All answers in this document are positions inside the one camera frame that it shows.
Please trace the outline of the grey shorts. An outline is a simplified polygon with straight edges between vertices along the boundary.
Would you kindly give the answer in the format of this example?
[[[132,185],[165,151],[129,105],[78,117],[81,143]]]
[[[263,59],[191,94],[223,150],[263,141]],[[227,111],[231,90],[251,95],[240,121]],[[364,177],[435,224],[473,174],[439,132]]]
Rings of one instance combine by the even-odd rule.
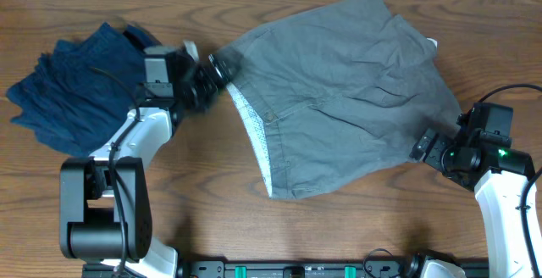
[[[315,8],[222,47],[268,196],[333,192],[408,162],[429,127],[454,133],[461,108],[436,55],[384,0]]]

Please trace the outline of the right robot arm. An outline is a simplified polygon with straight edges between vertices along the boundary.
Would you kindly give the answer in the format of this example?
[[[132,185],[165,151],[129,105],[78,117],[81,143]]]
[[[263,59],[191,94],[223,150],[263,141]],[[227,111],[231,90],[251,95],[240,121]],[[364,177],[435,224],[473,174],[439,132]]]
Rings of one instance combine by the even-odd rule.
[[[426,130],[411,157],[474,193],[484,221],[491,277],[540,277],[541,232],[533,160],[512,139],[480,128],[450,138]]]

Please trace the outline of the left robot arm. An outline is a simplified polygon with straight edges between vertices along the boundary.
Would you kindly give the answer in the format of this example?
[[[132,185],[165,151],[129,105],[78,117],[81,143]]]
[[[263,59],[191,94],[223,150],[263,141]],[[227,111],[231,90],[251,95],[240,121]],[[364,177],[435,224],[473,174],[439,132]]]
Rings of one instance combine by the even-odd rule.
[[[135,107],[103,146],[60,170],[59,246],[84,277],[180,277],[178,252],[153,235],[145,170],[186,113],[202,112],[233,80],[234,66],[196,46],[145,50]]]

